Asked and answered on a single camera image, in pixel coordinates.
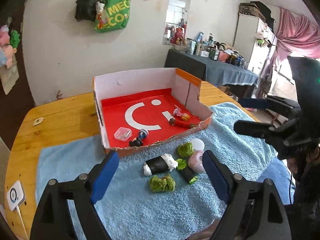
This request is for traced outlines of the pink round device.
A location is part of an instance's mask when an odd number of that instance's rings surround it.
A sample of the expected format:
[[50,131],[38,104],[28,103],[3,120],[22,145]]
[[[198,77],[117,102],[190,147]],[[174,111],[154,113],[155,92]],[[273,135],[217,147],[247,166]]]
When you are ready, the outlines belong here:
[[188,159],[188,166],[198,174],[204,173],[205,169],[202,163],[203,151],[193,153]]

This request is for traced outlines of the white round lid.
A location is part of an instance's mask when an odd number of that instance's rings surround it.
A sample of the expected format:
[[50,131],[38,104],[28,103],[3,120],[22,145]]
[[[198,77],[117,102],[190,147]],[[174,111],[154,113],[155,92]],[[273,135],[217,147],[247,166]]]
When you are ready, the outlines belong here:
[[194,139],[191,139],[190,142],[192,144],[194,152],[200,152],[204,150],[205,144],[201,139],[194,138]]

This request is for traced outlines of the green fuzzy ball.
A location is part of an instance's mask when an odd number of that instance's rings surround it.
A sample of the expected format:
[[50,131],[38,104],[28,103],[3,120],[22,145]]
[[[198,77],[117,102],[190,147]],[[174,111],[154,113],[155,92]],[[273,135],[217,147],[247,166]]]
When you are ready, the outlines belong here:
[[194,152],[192,142],[186,142],[185,144],[178,145],[177,152],[180,157],[189,158]]

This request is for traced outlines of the clear small plastic box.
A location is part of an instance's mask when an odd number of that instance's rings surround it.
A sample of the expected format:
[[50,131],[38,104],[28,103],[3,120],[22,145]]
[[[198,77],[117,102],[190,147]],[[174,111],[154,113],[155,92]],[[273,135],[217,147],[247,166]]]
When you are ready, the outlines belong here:
[[132,130],[126,127],[119,127],[114,133],[114,138],[122,142],[128,141],[131,136]]

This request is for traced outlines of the blue black figurine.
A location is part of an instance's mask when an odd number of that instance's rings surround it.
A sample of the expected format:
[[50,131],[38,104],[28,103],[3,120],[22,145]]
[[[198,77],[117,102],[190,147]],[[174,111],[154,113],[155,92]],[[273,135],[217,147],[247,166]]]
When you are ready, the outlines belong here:
[[138,136],[132,141],[129,141],[129,146],[130,147],[143,146],[143,140],[146,139],[148,135],[149,135],[149,132],[146,129],[141,129],[138,133]]

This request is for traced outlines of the green fuzzy clump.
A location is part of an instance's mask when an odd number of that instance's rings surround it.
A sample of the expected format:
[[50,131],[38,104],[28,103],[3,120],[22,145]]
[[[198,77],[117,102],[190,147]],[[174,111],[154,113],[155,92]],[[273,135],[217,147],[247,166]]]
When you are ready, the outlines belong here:
[[176,182],[169,174],[162,178],[153,176],[149,180],[149,187],[152,192],[172,192],[175,190]]

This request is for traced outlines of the black white sock roll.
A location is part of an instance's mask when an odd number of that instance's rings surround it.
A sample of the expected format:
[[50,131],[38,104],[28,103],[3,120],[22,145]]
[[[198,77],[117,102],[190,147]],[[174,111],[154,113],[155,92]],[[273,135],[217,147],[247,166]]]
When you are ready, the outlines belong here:
[[145,161],[143,164],[143,173],[149,177],[159,173],[171,172],[177,167],[178,162],[171,154],[163,154]]

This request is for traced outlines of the yellow cartoon boy figurine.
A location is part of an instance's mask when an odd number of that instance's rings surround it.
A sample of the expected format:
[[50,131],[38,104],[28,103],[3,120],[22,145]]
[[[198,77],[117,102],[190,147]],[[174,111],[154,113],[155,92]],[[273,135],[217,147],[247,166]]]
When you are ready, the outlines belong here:
[[181,115],[181,119],[184,120],[184,121],[188,121],[190,119],[190,116],[187,113],[183,113]]

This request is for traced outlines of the pink cartoon figurine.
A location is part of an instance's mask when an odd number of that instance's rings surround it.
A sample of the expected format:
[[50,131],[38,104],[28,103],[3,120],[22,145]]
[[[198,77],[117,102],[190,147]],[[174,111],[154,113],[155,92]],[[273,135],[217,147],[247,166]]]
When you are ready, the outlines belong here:
[[181,117],[183,115],[183,113],[181,112],[180,107],[178,107],[177,105],[175,105],[175,109],[173,111],[173,115],[174,116],[179,116],[179,117]]

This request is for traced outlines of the table with blue cloth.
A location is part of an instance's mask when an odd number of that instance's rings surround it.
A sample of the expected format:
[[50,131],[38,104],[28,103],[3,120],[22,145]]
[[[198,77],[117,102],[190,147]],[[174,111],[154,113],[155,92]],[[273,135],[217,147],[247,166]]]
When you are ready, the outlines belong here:
[[169,49],[164,66],[179,68],[215,87],[227,85],[239,98],[250,98],[258,87],[257,74],[247,69],[174,49]]

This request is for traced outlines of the light blue towel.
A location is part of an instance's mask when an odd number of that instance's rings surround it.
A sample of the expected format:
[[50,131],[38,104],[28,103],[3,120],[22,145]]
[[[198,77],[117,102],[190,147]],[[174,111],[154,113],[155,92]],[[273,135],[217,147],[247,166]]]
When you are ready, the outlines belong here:
[[[274,181],[284,204],[293,200],[295,181],[276,151],[263,140],[237,135],[233,125],[248,120],[248,115],[233,103],[211,107],[210,126],[193,134],[207,150],[245,179]],[[226,205],[219,200],[208,176],[200,174],[189,185],[176,171],[172,192],[154,193],[144,176],[144,161],[163,153],[175,154],[178,145],[191,137],[163,144],[120,159],[116,174],[96,211],[113,239],[185,239],[209,227],[220,218]],[[105,157],[99,136],[42,149],[36,175],[35,198],[40,199],[51,179],[70,181],[89,172]]]

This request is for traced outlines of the white charger device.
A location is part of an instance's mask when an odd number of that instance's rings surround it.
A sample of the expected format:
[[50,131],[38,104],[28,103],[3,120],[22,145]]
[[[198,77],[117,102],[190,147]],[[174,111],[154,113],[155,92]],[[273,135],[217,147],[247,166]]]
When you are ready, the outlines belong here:
[[6,197],[10,211],[14,211],[18,206],[25,202],[26,195],[19,180],[8,189]]

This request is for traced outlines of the small wooden tag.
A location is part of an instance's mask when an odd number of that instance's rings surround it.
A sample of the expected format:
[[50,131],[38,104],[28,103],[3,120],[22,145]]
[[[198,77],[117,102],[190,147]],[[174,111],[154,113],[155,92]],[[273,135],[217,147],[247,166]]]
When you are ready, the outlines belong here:
[[39,117],[37,119],[34,120],[34,126],[37,126],[39,124],[41,124],[44,120],[44,117]]

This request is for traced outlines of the red pink plush doll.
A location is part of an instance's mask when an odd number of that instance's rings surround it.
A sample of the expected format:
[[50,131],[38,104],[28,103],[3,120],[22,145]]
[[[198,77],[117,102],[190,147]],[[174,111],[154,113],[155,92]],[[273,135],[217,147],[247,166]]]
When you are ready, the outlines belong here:
[[185,35],[184,35],[184,28],[178,27],[176,28],[176,31],[173,35],[173,37],[170,39],[170,43],[174,45],[185,45]]

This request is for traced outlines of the pink plush toy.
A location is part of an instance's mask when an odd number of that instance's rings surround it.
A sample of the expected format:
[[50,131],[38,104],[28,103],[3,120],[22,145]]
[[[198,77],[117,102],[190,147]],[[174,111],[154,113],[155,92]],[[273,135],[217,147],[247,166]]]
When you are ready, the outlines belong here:
[[3,25],[0,29],[0,46],[4,46],[10,43],[9,27]]

